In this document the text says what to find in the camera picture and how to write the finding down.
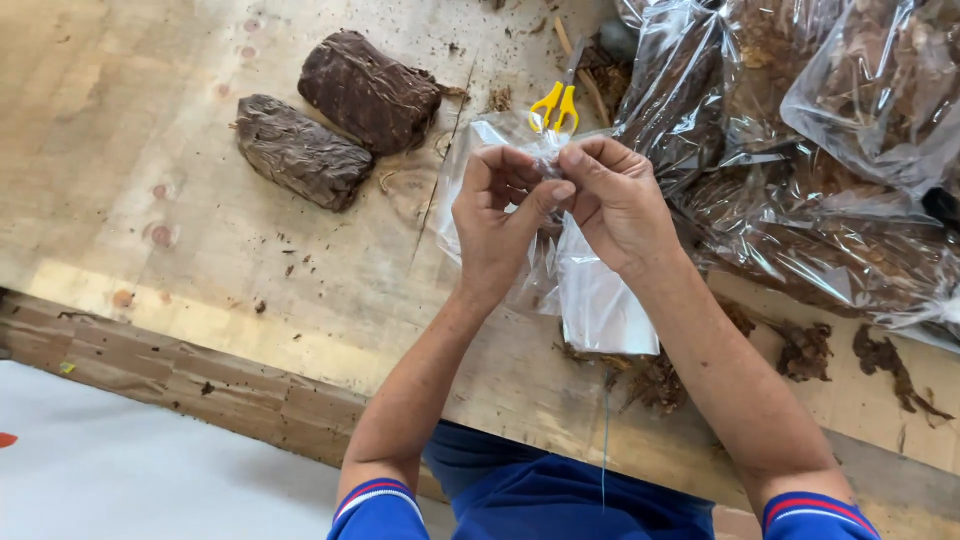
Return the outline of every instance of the scissors blade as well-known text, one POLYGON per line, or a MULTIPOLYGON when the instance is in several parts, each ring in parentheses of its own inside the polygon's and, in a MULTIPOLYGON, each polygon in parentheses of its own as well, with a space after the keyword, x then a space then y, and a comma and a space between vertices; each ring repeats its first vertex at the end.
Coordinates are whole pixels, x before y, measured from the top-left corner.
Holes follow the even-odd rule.
POLYGON ((587 47, 587 41, 583 36, 577 38, 577 44, 573 47, 573 53, 570 54, 570 62, 566 65, 564 73, 564 86, 570 86, 577 78, 577 66, 580 65, 580 58, 584 55, 584 49, 587 47))

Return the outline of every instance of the hand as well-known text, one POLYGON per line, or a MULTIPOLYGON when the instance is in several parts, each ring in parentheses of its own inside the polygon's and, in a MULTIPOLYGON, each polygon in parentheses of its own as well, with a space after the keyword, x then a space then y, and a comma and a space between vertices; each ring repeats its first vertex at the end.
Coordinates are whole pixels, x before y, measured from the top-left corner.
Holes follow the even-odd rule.
POLYGON ((509 146, 474 152, 453 202, 463 263, 458 292, 475 307, 493 310, 516 281, 537 228, 576 187, 543 180, 534 159, 509 146), (519 208, 507 213, 513 203, 519 208))
POLYGON ((611 270, 621 276, 642 273, 681 250, 647 158, 596 136, 567 144, 560 167, 580 188, 564 207, 611 270))

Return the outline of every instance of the person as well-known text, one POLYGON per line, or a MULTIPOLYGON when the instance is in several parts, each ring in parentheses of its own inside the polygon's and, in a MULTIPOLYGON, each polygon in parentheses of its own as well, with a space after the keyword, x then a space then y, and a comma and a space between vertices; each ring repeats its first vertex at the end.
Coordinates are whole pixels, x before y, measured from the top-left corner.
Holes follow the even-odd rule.
POLYGON ((557 208, 640 300, 765 538, 878 538, 816 422, 685 254, 650 161, 592 137, 560 152, 565 180, 533 165, 505 146, 469 158, 453 204, 460 280, 360 418, 328 538, 426 539, 414 498, 421 456, 451 499, 456 540, 712 538, 710 502, 440 420, 470 341, 557 208), (508 203, 516 211, 505 212, 508 203))

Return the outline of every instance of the forearm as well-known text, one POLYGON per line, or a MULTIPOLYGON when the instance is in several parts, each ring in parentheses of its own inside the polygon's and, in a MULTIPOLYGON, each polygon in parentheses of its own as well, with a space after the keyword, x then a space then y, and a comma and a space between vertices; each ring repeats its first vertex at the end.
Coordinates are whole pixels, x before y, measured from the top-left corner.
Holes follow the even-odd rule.
POLYGON ((464 352, 489 311, 458 291, 450 295, 360 417, 344 457, 342 488, 359 483, 350 469, 381 464, 398 469, 400 480, 416 489, 420 454, 440 420, 464 352))
MULTIPOLYGON (((764 482, 836 468, 820 427, 733 326, 679 247, 625 280, 744 481, 759 484, 755 493, 777 488, 764 482)), ((839 483, 831 494, 847 499, 842 476, 839 483)))

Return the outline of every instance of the wooden stick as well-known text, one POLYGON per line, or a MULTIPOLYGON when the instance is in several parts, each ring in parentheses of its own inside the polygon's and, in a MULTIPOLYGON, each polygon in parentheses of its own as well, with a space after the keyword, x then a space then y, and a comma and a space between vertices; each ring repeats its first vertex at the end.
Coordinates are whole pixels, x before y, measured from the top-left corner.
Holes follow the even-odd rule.
MULTIPOLYGON (((560 38, 560 44, 564 47, 566 55, 569 57, 573 54, 573 47, 570 46, 570 39, 566 36, 564 23, 559 17, 553 20, 553 27, 557 30, 557 36, 560 38)), ((593 104, 596 106, 597 111, 600 112, 600 121, 603 122, 603 127, 609 128, 612 125, 610 120, 610 111, 607 110, 607 106, 603 103, 603 98, 600 96, 600 88, 597 87, 597 83, 593 80, 593 76, 590 75, 590 72, 586 71, 585 69, 578 69, 577 75, 580 76, 580 81, 584 84, 584 86, 587 87, 587 93, 593 97, 593 104)))

